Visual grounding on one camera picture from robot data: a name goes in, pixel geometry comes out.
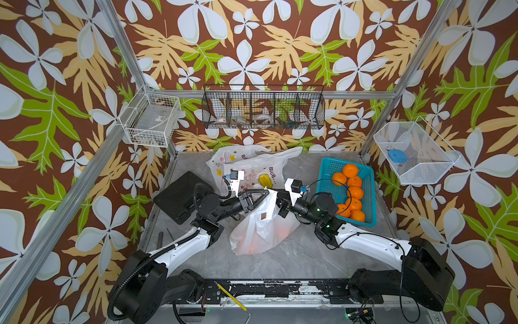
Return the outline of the white printed plastic bag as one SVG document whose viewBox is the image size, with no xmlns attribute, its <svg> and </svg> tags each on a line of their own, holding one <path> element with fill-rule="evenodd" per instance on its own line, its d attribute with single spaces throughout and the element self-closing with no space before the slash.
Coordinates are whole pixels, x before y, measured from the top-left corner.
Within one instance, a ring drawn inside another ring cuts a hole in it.
<svg viewBox="0 0 518 324">
<path fill-rule="evenodd" d="M 279 215 L 278 192 L 268 189 L 259 206 L 247 214 L 232 231 L 229 242 L 236 255 L 255 255 L 276 247 L 300 225 L 292 212 Z"/>
</svg>

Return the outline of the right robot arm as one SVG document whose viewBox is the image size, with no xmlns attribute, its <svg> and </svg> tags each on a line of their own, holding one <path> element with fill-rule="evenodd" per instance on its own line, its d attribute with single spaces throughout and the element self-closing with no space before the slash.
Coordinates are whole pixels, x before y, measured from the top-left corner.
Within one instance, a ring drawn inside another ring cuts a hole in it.
<svg viewBox="0 0 518 324">
<path fill-rule="evenodd" d="M 382 271 L 356 270 L 346 285 L 346 295 L 351 300 L 366 302 L 384 295 L 399 296 L 432 311 L 444 309 L 455 274 L 428 240 L 396 240 L 344 222 L 336 217 L 339 208 L 329 193 L 306 201 L 302 193 L 280 190 L 276 204 L 280 216 L 293 213 L 313 224 L 315 236 L 332 251 L 356 251 L 390 266 Z"/>
</svg>

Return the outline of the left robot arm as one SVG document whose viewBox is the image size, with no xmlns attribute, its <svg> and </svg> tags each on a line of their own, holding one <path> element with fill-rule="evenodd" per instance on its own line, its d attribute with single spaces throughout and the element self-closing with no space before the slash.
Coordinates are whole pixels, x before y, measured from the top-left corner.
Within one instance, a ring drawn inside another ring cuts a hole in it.
<svg viewBox="0 0 518 324">
<path fill-rule="evenodd" d="M 190 270 L 176 277 L 172 273 L 219 239 L 223 232 L 220 220 L 253 211 L 271 193 L 268 189 L 252 189 L 232 197 L 208 190 L 201 197 L 198 194 L 201 188 L 208 189 L 208 186 L 197 183 L 193 188 L 196 218 L 187 234 L 150 253 L 138 250 L 128 259 L 109 293 L 107 316 L 110 320 L 146 323 L 162 305 L 189 298 L 198 300 L 196 290 L 203 279 Z"/>
</svg>

